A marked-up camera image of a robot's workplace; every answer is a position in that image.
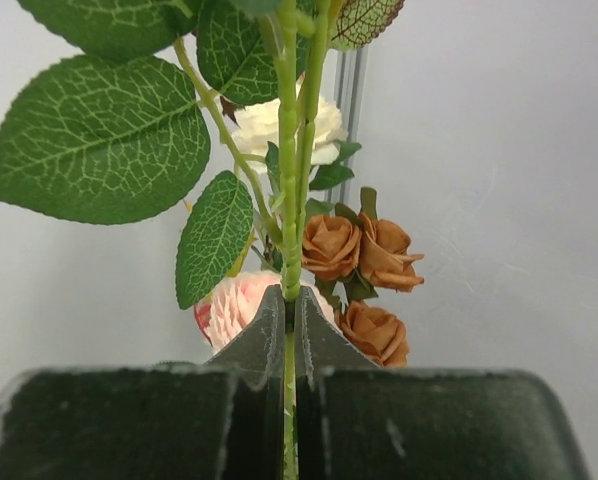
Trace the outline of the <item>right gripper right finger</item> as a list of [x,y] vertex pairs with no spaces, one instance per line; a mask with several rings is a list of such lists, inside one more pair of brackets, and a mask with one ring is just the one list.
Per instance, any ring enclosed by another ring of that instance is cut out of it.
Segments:
[[295,307],[303,479],[585,479],[561,402],[520,370],[382,368],[303,288]]

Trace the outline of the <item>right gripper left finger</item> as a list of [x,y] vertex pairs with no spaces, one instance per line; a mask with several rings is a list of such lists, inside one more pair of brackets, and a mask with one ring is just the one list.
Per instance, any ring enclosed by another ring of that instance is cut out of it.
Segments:
[[44,368],[0,396],[0,479],[279,479],[284,301],[195,365]]

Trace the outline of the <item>pink flower stem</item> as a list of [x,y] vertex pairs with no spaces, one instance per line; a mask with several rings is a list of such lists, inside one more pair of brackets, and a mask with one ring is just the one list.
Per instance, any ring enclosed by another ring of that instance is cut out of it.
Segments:
[[[0,202],[80,224],[153,218],[196,192],[175,257],[178,306],[226,277],[270,270],[284,301],[283,475],[298,479],[295,307],[303,288],[334,314],[302,266],[313,198],[351,176],[342,143],[311,167],[326,56],[368,45],[399,1],[25,1],[79,49],[34,77],[0,125]],[[215,104],[280,101],[278,145],[244,156]]]
[[241,272],[224,278],[195,306],[195,320],[214,355],[255,319],[266,289],[281,281],[281,275],[270,270]]

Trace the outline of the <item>orange flower stem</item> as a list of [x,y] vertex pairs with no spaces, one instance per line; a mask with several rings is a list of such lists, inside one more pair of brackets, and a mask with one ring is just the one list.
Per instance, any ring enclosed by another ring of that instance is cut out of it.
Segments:
[[369,299],[380,288],[410,293],[424,283],[414,264],[425,258],[409,252],[411,238],[377,214],[377,192],[360,191],[360,210],[338,203],[332,215],[312,216],[304,227],[302,266],[333,310],[343,336],[375,364],[401,368],[410,348],[402,320]]

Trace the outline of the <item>white flower stem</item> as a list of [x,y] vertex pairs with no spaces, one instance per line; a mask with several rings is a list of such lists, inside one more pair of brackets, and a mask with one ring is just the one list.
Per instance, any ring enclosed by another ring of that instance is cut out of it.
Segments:
[[[278,99],[238,108],[226,97],[219,96],[215,104],[219,112],[228,118],[228,131],[244,156],[264,157],[269,143],[278,145]],[[340,155],[342,143],[347,140],[348,131],[343,126],[340,109],[333,100],[320,95],[311,167],[333,164]]]

